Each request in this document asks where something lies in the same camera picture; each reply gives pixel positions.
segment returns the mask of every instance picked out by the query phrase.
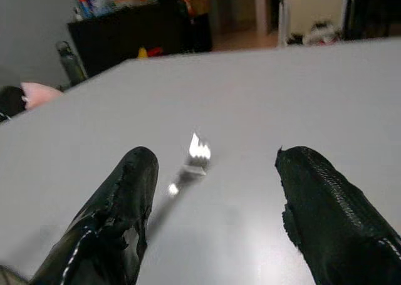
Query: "metal fork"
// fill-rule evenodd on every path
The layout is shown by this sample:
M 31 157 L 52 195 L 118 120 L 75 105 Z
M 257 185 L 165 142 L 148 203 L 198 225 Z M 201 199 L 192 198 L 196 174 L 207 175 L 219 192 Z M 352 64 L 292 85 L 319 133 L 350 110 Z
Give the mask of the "metal fork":
M 208 143 L 201 140 L 196 133 L 193 134 L 189 145 L 188 156 L 179 173 L 168 187 L 170 198 L 164 202 L 147 227 L 147 237 L 152 240 L 161 225 L 164 223 L 179 196 L 192 184 L 200 181 L 207 172 L 211 161 L 211 148 Z

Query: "wooden floor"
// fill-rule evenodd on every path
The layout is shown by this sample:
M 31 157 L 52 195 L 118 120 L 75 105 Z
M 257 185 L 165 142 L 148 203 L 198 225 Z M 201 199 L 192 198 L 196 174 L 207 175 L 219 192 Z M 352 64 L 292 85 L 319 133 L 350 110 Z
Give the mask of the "wooden floor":
M 277 31 L 267 36 L 259 36 L 255 30 L 239 31 L 214 36 L 213 51 L 275 48 L 277 42 Z

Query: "pink object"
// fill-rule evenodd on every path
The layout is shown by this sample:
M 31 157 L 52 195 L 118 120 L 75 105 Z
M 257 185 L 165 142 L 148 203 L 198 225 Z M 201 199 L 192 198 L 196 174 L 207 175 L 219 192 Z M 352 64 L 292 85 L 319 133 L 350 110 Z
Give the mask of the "pink object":
M 63 93 L 50 86 L 41 85 L 40 83 L 21 83 L 25 94 L 25 109 L 30 110 L 36 108 L 46 102 L 49 102 Z

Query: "table surface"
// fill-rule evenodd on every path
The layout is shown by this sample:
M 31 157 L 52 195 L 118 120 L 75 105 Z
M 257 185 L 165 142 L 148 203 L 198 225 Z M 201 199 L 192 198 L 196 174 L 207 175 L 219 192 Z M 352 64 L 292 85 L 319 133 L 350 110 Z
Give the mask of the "table surface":
M 31 276 L 138 145 L 159 158 L 156 213 L 197 130 L 212 167 L 138 284 L 314 284 L 283 228 L 276 152 L 321 152 L 401 232 L 400 63 L 399 39 L 123 63 L 0 126 L 0 261 Z

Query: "water bottle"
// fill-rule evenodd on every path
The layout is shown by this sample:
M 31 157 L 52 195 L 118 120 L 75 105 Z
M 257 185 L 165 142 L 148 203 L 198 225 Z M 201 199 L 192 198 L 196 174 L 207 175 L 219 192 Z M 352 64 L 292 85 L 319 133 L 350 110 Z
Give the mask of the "water bottle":
M 78 58 L 72 52 L 70 45 L 67 42 L 62 41 L 56 44 L 56 48 L 60 54 L 61 64 L 70 79 L 71 86 L 75 86 L 86 80 L 86 76 L 81 68 Z

